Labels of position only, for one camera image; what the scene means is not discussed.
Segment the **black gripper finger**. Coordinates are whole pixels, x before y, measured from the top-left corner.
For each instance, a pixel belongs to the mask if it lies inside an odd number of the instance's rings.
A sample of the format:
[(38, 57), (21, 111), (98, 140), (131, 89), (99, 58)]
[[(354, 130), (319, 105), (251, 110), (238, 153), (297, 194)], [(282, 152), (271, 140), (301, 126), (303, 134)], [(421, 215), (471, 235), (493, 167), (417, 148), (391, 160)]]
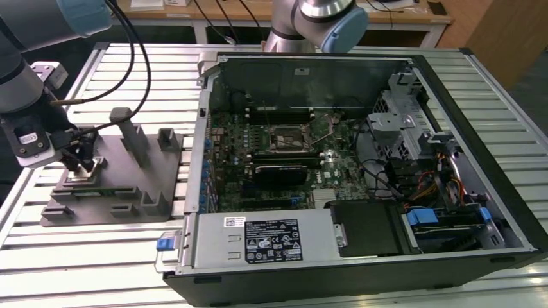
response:
[(70, 146), (62, 150), (62, 163), (67, 170), (78, 171), (81, 161), (78, 157), (78, 146)]
[(85, 136), (81, 140), (81, 165), (87, 172), (95, 168), (95, 143), (98, 136)]

